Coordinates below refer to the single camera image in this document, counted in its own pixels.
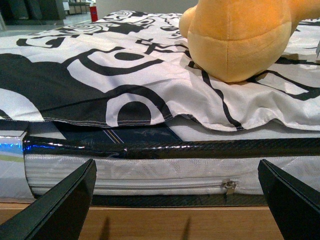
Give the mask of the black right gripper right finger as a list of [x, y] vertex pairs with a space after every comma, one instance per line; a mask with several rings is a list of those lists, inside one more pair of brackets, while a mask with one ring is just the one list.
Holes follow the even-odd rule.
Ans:
[[320, 192], [262, 159], [258, 179], [272, 216], [285, 240], [320, 238]]

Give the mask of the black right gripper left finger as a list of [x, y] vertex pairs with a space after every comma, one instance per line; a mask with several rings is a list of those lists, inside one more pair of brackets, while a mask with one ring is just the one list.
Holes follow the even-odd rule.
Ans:
[[97, 167], [89, 159], [0, 226], [2, 240], [77, 240], [93, 198]]

